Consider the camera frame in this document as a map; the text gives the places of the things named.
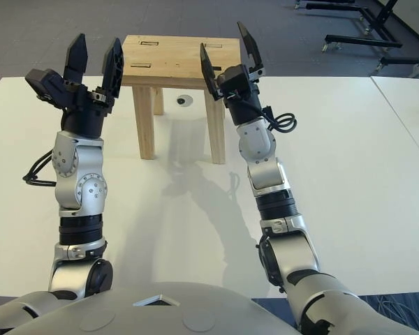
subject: wooden stool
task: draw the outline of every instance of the wooden stool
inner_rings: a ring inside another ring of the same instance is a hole
[[[212,162],[225,163],[225,107],[207,91],[200,67],[200,43],[205,44],[216,75],[240,64],[237,38],[126,37],[122,84],[132,87],[141,158],[154,159],[153,115],[163,114],[162,88],[203,89]]]

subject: table leg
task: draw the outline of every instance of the table leg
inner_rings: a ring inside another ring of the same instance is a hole
[[[204,90],[204,95],[212,162],[214,164],[225,164],[225,133],[223,128],[225,107],[222,100],[214,101],[208,90]]]
[[[163,89],[161,87],[152,87],[154,96],[154,115],[163,115],[165,113],[163,106]]]
[[[151,87],[133,86],[133,104],[138,130],[138,146],[142,159],[154,159],[154,95]]]

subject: gray carpet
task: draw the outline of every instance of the gray carpet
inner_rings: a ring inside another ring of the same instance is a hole
[[[372,0],[357,4],[380,10]],[[293,6],[293,0],[0,0],[0,78],[26,75],[33,67],[62,71],[66,48],[80,32],[89,49],[87,74],[99,75],[113,36],[239,37],[237,20],[258,41],[268,75],[371,74],[384,55],[379,47],[345,45],[321,53],[328,33],[361,35],[358,13]],[[394,19],[387,27],[404,44],[390,55],[419,57],[418,40]],[[410,72],[411,66],[388,66],[381,75]]]

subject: white table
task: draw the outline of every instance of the white table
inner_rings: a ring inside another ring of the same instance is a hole
[[[419,79],[372,77],[419,146]]]
[[[419,291],[419,148],[372,80],[266,77],[260,89],[276,115],[298,118],[294,132],[276,134],[277,154],[322,270],[358,294]],[[179,107],[180,94],[194,104]],[[227,163],[214,165],[203,93],[169,89],[164,99],[154,161],[139,159],[130,89],[105,120],[105,258],[114,286],[195,281],[281,297],[254,248],[259,215],[230,117]],[[47,288],[59,225],[54,189],[21,177],[53,145],[60,117],[23,78],[0,81],[0,295]]]

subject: caster wheel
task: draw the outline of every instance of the caster wheel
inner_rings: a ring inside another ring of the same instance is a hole
[[[380,70],[383,68],[383,64],[379,63],[378,66],[376,67],[376,70],[374,70],[375,73],[380,72]]]

